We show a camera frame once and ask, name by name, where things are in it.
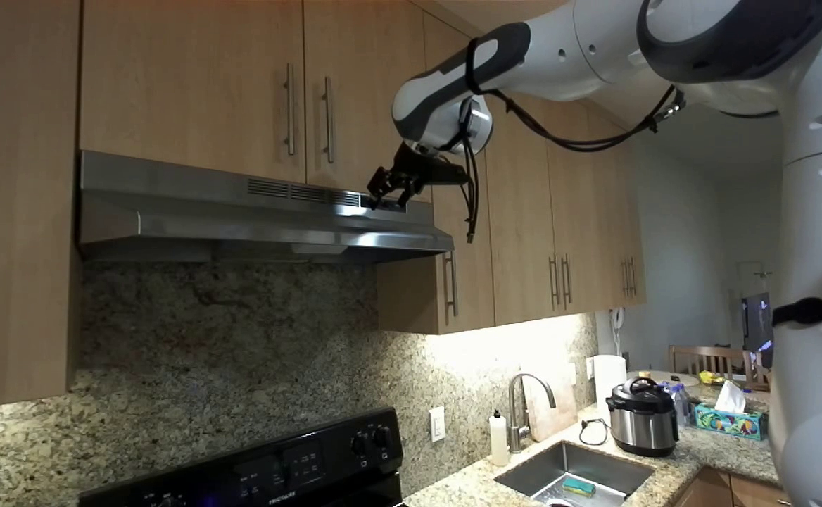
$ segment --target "electrical outlet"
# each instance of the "electrical outlet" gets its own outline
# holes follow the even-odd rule
[[[430,409],[430,443],[444,440],[444,404]]]

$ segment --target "faucet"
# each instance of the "faucet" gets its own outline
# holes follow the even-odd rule
[[[546,381],[540,381],[537,374],[532,371],[518,371],[512,381],[511,381],[511,400],[512,400],[512,414],[511,414],[511,450],[518,454],[525,450],[525,440],[532,437],[530,431],[530,414],[526,414],[526,393],[525,393],[525,378],[532,378],[537,381],[544,388],[546,388],[546,397],[550,397],[550,409],[556,409],[556,393],[550,388]]]

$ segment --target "kitchen sink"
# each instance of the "kitchen sink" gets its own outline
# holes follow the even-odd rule
[[[654,471],[591,448],[557,443],[518,466],[495,475],[544,507],[616,507]]]

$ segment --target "cabinet door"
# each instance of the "cabinet door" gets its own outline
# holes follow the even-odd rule
[[[392,165],[394,90],[426,66],[411,0],[306,0],[306,182],[366,190]]]
[[[295,0],[85,0],[83,147],[305,181]]]
[[[550,103],[546,126],[563,137],[588,137],[588,110],[578,100]],[[588,312],[603,307],[598,293],[603,269],[595,200],[598,178],[588,157],[591,154],[570,152],[563,147],[550,150],[561,312]]]
[[[603,110],[588,107],[591,137],[623,133]],[[601,230],[601,299],[605,307],[629,307],[644,299],[640,205],[630,168],[630,147],[591,154],[598,178],[598,230]]]
[[[0,402],[67,385],[76,0],[0,0]]]
[[[429,65],[466,47],[466,37],[442,19],[426,17]],[[457,186],[433,188],[436,227],[454,233],[454,252],[388,261],[377,268],[380,326],[411,331],[457,331],[489,326],[494,319],[494,245],[488,168],[482,165],[480,227],[468,241],[468,205]]]
[[[705,466],[674,503],[675,507],[733,507],[730,475],[720,471]]]
[[[544,121],[544,100],[518,99],[518,103]],[[556,314],[553,299],[557,299],[550,143],[508,114],[499,100],[489,107],[495,114],[488,147],[495,320],[546,319]]]
[[[789,507],[789,496],[778,485],[733,475],[736,507]]]

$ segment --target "soap dispenser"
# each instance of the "soap dispenser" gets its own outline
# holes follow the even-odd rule
[[[494,465],[508,465],[511,461],[508,419],[505,419],[505,414],[499,409],[489,416],[489,461]]]

